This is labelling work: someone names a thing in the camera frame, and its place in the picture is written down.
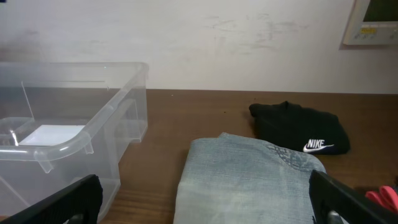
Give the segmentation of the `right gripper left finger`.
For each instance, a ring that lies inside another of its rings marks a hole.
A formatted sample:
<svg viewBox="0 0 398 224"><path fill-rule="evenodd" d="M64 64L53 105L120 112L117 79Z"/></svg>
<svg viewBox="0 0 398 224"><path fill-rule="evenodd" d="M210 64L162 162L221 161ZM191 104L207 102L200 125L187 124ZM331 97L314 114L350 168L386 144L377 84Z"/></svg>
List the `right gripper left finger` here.
<svg viewBox="0 0 398 224"><path fill-rule="evenodd" d="M2 224L96 224L103 203L103 188L94 174L74 182Z"/></svg>

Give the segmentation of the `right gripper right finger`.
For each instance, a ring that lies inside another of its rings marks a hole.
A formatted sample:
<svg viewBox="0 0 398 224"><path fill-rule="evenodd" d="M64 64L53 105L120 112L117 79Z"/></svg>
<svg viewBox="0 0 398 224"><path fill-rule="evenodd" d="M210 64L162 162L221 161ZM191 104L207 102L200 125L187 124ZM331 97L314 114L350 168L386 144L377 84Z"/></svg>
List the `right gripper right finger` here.
<svg viewBox="0 0 398 224"><path fill-rule="evenodd" d="M371 202L324 172L313 170L309 184L313 221L316 224L397 223L397 214Z"/></svg>

